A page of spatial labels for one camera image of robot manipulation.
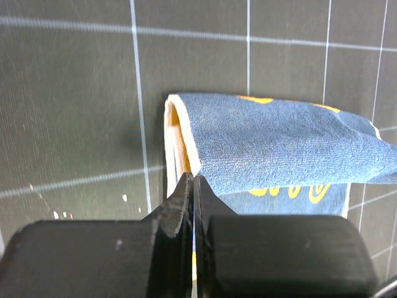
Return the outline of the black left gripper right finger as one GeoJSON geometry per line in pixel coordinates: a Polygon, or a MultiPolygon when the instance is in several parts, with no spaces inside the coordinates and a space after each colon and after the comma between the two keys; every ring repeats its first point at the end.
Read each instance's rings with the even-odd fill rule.
{"type": "Polygon", "coordinates": [[[370,297],[378,278],[356,227],[333,215],[239,215],[194,179],[199,297],[370,297]]]}

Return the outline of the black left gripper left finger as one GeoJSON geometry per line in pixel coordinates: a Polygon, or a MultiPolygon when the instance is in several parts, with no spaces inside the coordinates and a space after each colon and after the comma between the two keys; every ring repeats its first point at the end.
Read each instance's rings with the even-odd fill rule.
{"type": "Polygon", "coordinates": [[[2,297],[190,297],[193,176],[141,220],[43,220],[14,234],[2,297]]]}

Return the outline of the yellow and blue cat towel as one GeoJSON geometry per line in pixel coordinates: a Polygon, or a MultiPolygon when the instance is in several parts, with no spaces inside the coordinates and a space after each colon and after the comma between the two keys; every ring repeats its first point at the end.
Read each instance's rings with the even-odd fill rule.
{"type": "Polygon", "coordinates": [[[164,151],[168,194],[201,175],[239,214],[347,217],[351,185],[396,183],[396,146],[371,121],[310,102],[171,94],[164,151]]]}

